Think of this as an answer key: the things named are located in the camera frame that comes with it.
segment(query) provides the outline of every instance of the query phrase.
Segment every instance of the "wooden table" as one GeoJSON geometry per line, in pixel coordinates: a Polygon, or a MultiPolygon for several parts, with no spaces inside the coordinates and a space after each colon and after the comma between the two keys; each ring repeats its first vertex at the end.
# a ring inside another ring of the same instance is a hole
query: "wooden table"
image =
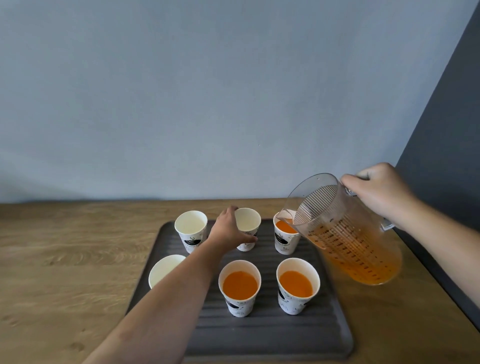
{"type": "MultiPolygon", "coordinates": [[[[229,204],[271,218],[283,199],[0,205],[0,362],[80,363],[122,319],[158,229],[229,204]]],[[[331,267],[354,363],[480,363],[480,334],[393,231],[400,276],[369,287],[331,267]]]]}

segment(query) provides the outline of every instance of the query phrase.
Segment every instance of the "empty paper cup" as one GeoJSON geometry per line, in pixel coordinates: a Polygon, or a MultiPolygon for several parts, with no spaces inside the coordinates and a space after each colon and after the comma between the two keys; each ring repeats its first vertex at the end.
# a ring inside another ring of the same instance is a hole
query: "empty paper cup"
{"type": "Polygon", "coordinates": [[[262,277],[257,267],[246,260],[228,263],[218,277],[218,286],[225,297],[228,310],[235,317],[245,317],[252,312],[261,284],[262,277]]]}
{"type": "Polygon", "coordinates": [[[150,288],[153,288],[157,283],[159,283],[164,276],[170,273],[173,268],[180,264],[185,257],[183,255],[169,255],[165,258],[160,259],[150,271],[148,275],[148,285],[150,288]]]}
{"type": "MultiPolygon", "coordinates": [[[[258,227],[262,222],[262,217],[258,212],[252,208],[239,208],[235,211],[235,219],[237,220],[237,227],[241,232],[248,235],[257,236],[258,227]]],[[[255,243],[245,243],[237,246],[237,249],[242,252],[247,252],[255,246],[255,243]]]]}
{"type": "Polygon", "coordinates": [[[299,258],[288,258],[281,262],[276,269],[276,280],[278,304],[289,315],[302,312],[320,289],[320,277],[315,268],[299,258]]]}
{"type": "Polygon", "coordinates": [[[187,211],[175,220],[175,230],[187,250],[193,252],[206,238],[207,216],[201,211],[187,211]]]}
{"type": "Polygon", "coordinates": [[[276,251],[284,255],[292,254],[297,248],[300,240],[300,234],[295,229],[293,229],[293,227],[289,226],[286,222],[279,219],[291,219],[292,217],[295,217],[295,211],[291,211],[291,214],[289,214],[285,210],[277,212],[273,217],[273,225],[275,229],[275,249],[276,251]]]}

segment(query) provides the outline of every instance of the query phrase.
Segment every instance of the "white paper cup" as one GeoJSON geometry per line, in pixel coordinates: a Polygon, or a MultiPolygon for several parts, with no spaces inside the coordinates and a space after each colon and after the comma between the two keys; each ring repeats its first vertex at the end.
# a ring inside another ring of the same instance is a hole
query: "white paper cup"
{"type": "MultiPolygon", "coordinates": [[[[237,227],[241,232],[257,236],[258,227],[262,222],[262,217],[258,212],[248,207],[239,208],[235,211],[235,219],[237,220],[237,227]]],[[[254,246],[255,243],[245,243],[237,246],[237,249],[242,252],[247,252],[254,246]]]]}
{"type": "Polygon", "coordinates": [[[222,271],[220,272],[220,276],[218,277],[218,286],[220,288],[220,292],[222,292],[222,295],[225,297],[228,310],[235,317],[245,317],[250,312],[252,312],[253,304],[255,303],[255,297],[260,290],[261,284],[262,277],[260,276],[259,270],[254,264],[247,262],[246,260],[234,260],[233,262],[228,263],[222,269],[222,271]],[[233,298],[228,297],[223,292],[223,283],[225,282],[225,278],[227,278],[231,273],[239,271],[250,273],[255,278],[258,285],[257,292],[255,292],[252,297],[243,301],[234,300],[233,298]]]}
{"type": "Polygon", "coordinates": [[[285,210],[277,212],[275,216],[273,216],[273,225],[275,229],[275,249],[280,254],[290,255],[292,254],[300,240],[300,234],[290,234],[288,232],[284,232],[276,227],[276,223],[280,221],[279,218],[294,218],[295,211],[291,211],[290,214],[285,210]]]}
{"type": "Polygon", "coordinates": [[[187,211],[175,220],[175,230],[190,254],[206,239],[207,216],[201,211],[187,211]]]}
{"type": "Polygon", "coordinates": [[[160,259],[150,271],[148,275],[148,285],[150,288],[153,288],[157,283],[159,283],[164,276],[170,273],[173,268],[180,264],[185,257],[183,255],[169,255],[160,259]]]}
{"type": "Polygon", "coordinates": [[[316,269],[308,262],[299,258],[285,259],[278,265],[276,269],[276,281],[278,282],[278,304],[289,315],[298,315],[305,308],[320,289],[320,277],[316,269]],[[288,293],[280,284],[280,276],[289,271],[294,270],[303,274],[312,284],[313,294],[310,297],[297,297],[288,293]]]}

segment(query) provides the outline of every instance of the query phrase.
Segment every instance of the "clear plastic jug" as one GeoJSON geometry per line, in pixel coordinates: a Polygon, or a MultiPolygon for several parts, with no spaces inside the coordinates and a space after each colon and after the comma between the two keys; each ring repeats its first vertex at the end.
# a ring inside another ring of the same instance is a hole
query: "clear plastic jug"
{"type": "Polygon", "coordinates": [[[291,218],[282,220],[354,280],[382,284],[400,271],[400,249],[384,234],[393,225],[353,197],[334,175],[304,180],[288,196],[284,210],[291,218]]]}

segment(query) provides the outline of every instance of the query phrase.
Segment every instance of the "left hand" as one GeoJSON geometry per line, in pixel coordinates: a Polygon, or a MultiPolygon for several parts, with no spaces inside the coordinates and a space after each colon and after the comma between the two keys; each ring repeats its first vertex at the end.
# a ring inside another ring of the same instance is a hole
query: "left hand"
{"type": "Polygon", "coordinates": [[[217,217],[207,239],[209,244],[216,244],[228,252],[240,244],[257,241],[256,236],[247,235],[237,228],[235,219],[235,210],[237,209],[236,206],[229,206],[217,217]]]}

